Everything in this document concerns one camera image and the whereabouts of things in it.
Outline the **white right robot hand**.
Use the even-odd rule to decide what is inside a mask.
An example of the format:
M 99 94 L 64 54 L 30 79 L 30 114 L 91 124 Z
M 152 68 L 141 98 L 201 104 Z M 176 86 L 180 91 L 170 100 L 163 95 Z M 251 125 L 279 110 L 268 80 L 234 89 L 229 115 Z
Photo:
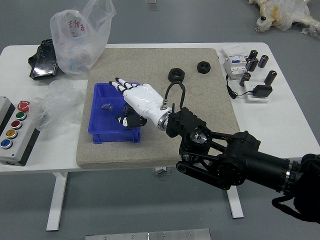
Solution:
M 172 109 L 163 107 L 163 97 L 150 84 L 138 85 L 118 77 L 109 84 L 123 95 L 125 102 L 134 110 L 131 115 L 115 117 L 121 125 L 126 128 L 142 127 L 147 120 L 151 120 L 159 130 L 166 129 Z

